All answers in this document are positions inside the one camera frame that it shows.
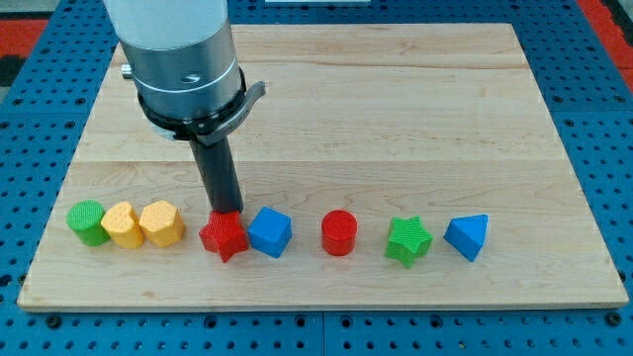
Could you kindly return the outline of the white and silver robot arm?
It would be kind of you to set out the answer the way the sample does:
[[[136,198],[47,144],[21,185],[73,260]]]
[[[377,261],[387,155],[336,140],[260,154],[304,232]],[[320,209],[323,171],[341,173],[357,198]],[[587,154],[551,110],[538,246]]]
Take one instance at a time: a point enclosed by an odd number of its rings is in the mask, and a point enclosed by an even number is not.
[[[244,100],[226,0],[105,0],[139,104],[162,134],[211,144]]]

